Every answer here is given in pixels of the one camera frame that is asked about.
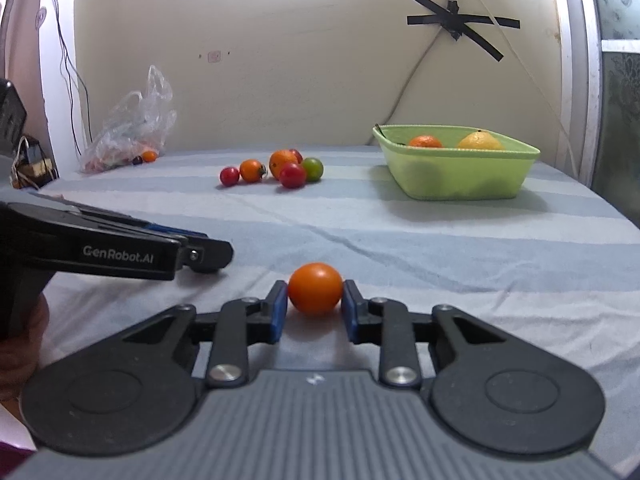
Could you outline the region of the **left hand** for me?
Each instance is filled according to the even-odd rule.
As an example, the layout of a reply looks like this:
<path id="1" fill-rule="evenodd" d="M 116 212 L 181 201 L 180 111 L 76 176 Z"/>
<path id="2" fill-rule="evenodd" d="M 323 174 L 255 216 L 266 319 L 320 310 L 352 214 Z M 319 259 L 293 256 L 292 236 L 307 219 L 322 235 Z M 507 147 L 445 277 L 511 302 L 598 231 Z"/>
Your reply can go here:
<path id="1" fill-rule="evenodd" d="M 35 373 L 43 335 L 50 318 L 47 299 L 40 294 L 23 333 L 1 343 L 1 401 L 16 399 Z"/>

